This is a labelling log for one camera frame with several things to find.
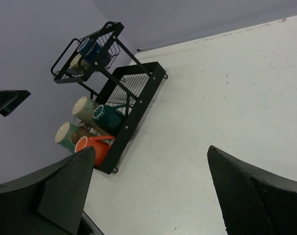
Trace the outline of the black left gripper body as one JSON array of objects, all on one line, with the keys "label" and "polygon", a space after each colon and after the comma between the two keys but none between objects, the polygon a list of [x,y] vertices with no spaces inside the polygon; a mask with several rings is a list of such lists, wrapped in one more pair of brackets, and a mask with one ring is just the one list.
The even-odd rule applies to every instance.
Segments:
[{"label": "black left gripper body", "polygon": [[27,90],[1,90],[0,114],[3,117],[10,115],[30,95],[31,93]]}]

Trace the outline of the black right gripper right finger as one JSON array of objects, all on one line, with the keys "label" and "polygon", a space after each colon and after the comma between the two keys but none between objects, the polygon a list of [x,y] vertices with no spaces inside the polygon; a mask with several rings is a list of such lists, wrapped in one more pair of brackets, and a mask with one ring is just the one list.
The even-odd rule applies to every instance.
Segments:
[{"label": "black right gripper right finger", "polygon": [[297,235],[297,181],[210,146],[207,161],[229,235]]}]

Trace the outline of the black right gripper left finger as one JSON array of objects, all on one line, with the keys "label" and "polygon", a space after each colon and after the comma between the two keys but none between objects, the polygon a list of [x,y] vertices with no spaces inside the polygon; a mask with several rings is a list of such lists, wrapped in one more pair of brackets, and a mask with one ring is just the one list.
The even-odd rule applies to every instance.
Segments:
[{"label": "black right gripper left finger", "polygon": [[0,184],[0,235],[78,233],[94,168],[95,150]]}]

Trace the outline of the tall cream teal coral mug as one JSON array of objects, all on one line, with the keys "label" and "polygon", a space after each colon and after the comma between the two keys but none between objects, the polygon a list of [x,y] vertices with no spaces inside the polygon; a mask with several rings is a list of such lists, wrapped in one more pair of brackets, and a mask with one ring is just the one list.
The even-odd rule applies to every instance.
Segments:
[{"label": "tall cream teal coral mug", "polygon": [[55,143],[74,153],[75,146],[80,138],[89,135],[90,132],[88,130],[70,122],[65,122],[55,135]]}]

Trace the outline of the large orange mug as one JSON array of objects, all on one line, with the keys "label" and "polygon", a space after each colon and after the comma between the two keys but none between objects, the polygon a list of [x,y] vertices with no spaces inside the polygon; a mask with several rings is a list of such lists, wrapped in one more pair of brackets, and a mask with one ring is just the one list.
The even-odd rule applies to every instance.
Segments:
[{"label": "large orange mug", "polygon": [[104,161],[107,153],[109,152],[111,145],[104,142],[104,140],[115,140],[114,136],[83,136],[81,137],[75,148],[74,152],[78,152],[86,147],[93,147],[95,150],[94,167],[99,167]]}]

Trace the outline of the speckled beige small cup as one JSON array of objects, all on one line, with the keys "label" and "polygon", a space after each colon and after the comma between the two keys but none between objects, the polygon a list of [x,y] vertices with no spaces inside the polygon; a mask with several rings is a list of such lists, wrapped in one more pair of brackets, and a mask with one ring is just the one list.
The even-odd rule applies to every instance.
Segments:
[{"label": "speckled beige small cup", "polygon": [[77,54],[70,63],[70,69],[73,73],[82,74],[89,67],[89,63],[82,59],[81,64],[79,65],[79,60],[81,59],[81,54]]}]

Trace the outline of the dark blue glazed mug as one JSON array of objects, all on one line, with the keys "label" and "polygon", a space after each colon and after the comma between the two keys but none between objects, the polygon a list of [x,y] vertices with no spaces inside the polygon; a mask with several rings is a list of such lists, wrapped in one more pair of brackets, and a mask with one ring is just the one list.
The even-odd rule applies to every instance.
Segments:
[{"label": "dark blue glazed mug", "polygon": [[[93,59],[100,53],[102,49],[102,46],[96,42],[93,41],[91,38],[86,38],[77,48],[77,52],[84,57],[84,61],[86,61],[88,64],[91,64]],[[104,57],[102,58],[100,64],[104,67],[106,67],[109,62],[111,61],[111,55],[107,52]]]}]

